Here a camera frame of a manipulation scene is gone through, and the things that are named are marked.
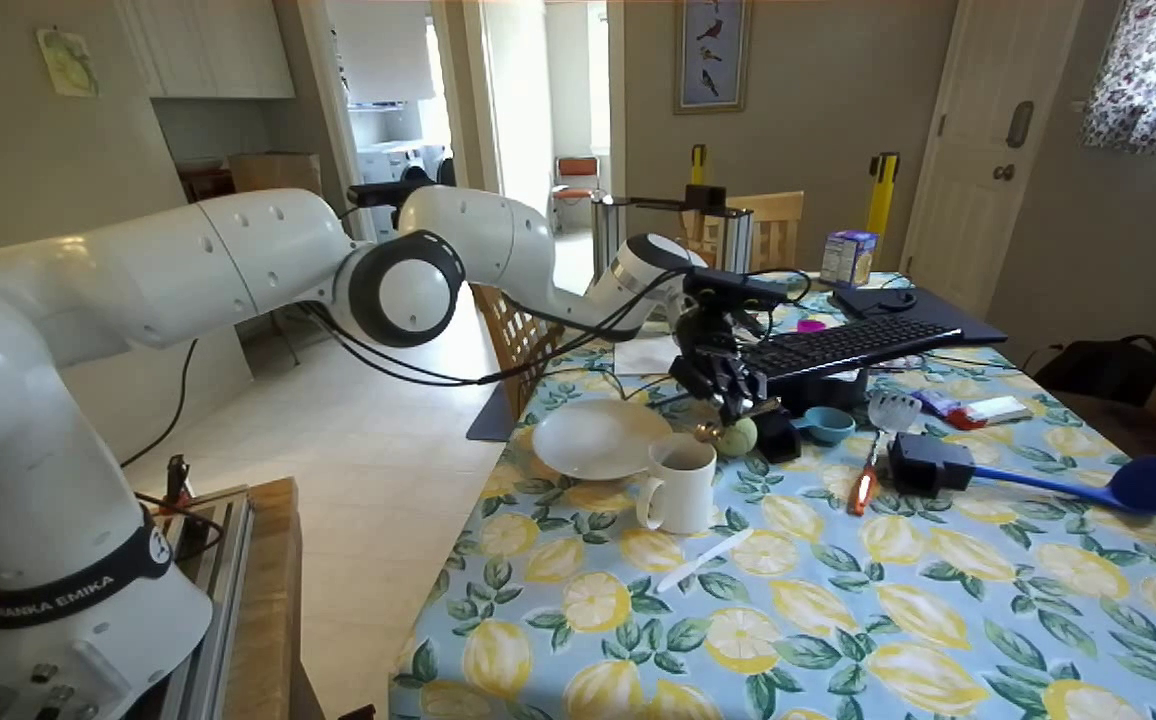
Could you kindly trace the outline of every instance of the white mug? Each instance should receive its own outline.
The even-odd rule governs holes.
[[[697,434],[663,434],[649,449],[653,473],[640,481],[637,515],[653,532],[691,537],[711,525],[715,453]]]

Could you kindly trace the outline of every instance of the white plate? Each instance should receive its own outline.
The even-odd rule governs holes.
[[[573,481],[623,481],[649,473],[649,442],[669,419],[626,399],[579,399],[535,423],[535,457]]]

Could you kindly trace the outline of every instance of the electronic device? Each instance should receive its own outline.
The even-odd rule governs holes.
[[[823,330],[783,330],[740,353],[743,366],[776,390],[783,379],[864,366],[887,356],[955,344],[958,326],[914,325],[898,317],[855,320]]]
[[[1007,339],[1007,330],[958,313],[955,302],[939,298],[928,288],[855,288],[855,282],[835,282],[833,298],[853,320],[898,317],[898,320],[914,320],[914,325],[958,326],[958,344],[1003,344]]]
[[[122,717],[212,623],[60,366],[283,302],[425,344],[463,279],[567,326],[633,335],[687,269],[685,249],[640,236],[584,294],[565,291],[547,218],[466,187],[410,191],[399,229],[358,245],[320,196],[280,187],[0,249],[0,717]]]

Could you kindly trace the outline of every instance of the picture frame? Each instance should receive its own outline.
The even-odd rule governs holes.
[[[736,110],[749,75],[749,0],[679,0],[677,109]]]

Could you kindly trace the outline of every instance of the white cabinet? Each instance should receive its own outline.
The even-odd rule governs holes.
[[[273,0],[119,0],[150,94],[294,94]]]
[[[327,0],[333,44],[349,105],[428,99],[428,0]]]

